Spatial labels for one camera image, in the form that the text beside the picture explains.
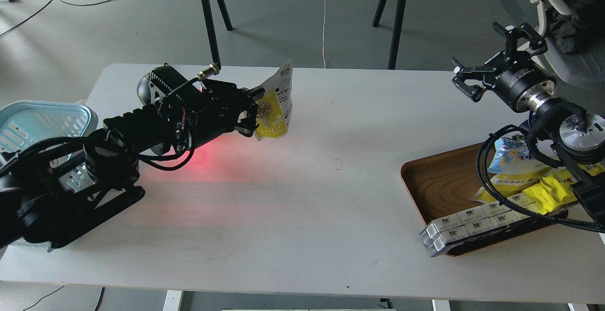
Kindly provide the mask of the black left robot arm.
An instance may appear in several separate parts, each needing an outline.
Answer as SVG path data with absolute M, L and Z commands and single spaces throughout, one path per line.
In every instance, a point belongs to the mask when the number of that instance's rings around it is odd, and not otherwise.
M 65 247 L 143 199 L 140 163 L 176 171 L 220 135 L 251 137 L 266 90 L 214 80 L 219 72 L 212 64 L 186 79 L 159 66 L 139 81 L 141 108 L 104 119 L 87 136 L 3 152 L 1 246 L 24 240 Z

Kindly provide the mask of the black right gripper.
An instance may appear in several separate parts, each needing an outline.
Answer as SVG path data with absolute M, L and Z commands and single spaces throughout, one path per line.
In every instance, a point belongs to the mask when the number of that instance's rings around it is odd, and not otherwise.
M 451 57 L 456 66 L 452 83 L 475 103 L 488 90 L 516 113 L 538 112 L 555 98 L 555 79 L 530 59 L 547 52 L 545 38 L 527 23 L 503 27 L 493 22 L 493 29 L 506 40 L 504 55 L 495 55 L 483 66 L 463 66 Z M 529 42 L 528 50 L 518 49 L 520 39 Z

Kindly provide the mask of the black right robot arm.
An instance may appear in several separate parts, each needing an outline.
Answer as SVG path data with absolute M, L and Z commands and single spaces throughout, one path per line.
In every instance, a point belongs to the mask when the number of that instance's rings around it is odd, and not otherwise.
M 547 74 L 533 56 L 547 51 L 544 37 L 526 23 L 518 27 L 493 23 L 505 38 L 505 49 L 483 66 L 463 66 L 452 59 L 455 87 L 467 98 L 478 102 L 484 91 L 492 91 L 516 113 L 532 112 L 528 127 L 510 124 L 491 134 L 483 143 L 476 160 L 476 172 L 482 187 L 501 205 L 526 216 L 589 232 L 604 232 L 604 174 L 590 175 L 581 165 L 604 160 L 604 119 L 588 113 L 577 104 L 554 95 L 555 79 Z M 508 201 L 493 186 L 487 173 L 487 153 L 497 138 L 518 131 L 524 135 L 530 154 L 547 166 L 566 167 L 576 182 L 571 189 L 591 221 L 566 220 L 543 216 Z

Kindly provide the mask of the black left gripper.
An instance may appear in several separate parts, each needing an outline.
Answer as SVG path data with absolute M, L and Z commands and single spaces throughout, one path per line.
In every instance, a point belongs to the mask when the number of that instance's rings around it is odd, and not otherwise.
M 165 96 L 158 115 L 170 124 L 168 138 L 152 147 L 156 155 L 173 148 L 180 153 L 196 149 L 222 134 L 233 131 L 251 137 L 257 129 L 257 101 L 266 90 L 262 86 L 252 89 L 238 88 L 235 83 L 212 80 L 219 71 L 210 65 L 194 78 L 186 80 L 169 65 L 151 70 Z

